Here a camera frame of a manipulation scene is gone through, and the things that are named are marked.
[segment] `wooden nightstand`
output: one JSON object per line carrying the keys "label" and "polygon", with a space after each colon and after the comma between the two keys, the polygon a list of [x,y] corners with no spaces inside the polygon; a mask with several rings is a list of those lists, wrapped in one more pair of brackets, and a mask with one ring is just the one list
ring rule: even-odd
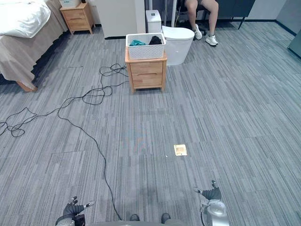
{"label": "wooden nightstand", "polygon": [[92,34],[91,27],[95,24],[88,3],[80,3],[75,8],[62,7],[60,10],[72,35],[75,31],[90,31]]}
{"label": "wooden nightstand", "polygon": [[163,58],[131,60],[126,47],[127,72],[132,93],[136,89],[161,88],[165,89],[166,80],[166,53]]}

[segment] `black cloth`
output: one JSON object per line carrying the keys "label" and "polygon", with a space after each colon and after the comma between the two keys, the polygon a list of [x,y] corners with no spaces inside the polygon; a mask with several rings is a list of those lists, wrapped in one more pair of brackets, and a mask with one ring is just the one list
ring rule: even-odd
{"label": "black cloth", "polygon": [[162,45],[162,41],[158,36],[153,36],[149,45]]}

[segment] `white laundry basket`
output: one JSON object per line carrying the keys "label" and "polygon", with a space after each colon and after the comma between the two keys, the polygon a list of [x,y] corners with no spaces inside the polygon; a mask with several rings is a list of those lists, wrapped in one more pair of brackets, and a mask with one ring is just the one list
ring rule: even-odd
{"label": "white laundry basket", "polygon": [[[162,44],[148,45],[153,36],[158,36],[161,39]],[[146,43],[146,45],[130,46],[133,40],[142,41]],[[128,34],[126,36],[126,46],[128,47],[130,58],[133,60],[162,58],[165,45],[166,45],[166,41],[163,33]]]}

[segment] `teal cloth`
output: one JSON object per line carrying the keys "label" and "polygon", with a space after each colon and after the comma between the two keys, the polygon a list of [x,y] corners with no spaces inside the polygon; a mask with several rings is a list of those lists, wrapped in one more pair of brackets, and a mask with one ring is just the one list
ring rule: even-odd
{"label": "teal cloth", "polygon": [[133,40],[130,44],[130,46],[145,46],[146,44],[142,41],[139,41],[139,40]]}

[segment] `white cabinet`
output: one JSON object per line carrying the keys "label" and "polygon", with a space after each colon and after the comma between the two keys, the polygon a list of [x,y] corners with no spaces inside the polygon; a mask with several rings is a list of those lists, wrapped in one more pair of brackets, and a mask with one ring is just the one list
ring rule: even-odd
{"label": "white cabinet", "polygon": [[104,37],[145,33],[143,0],[94,0]]}

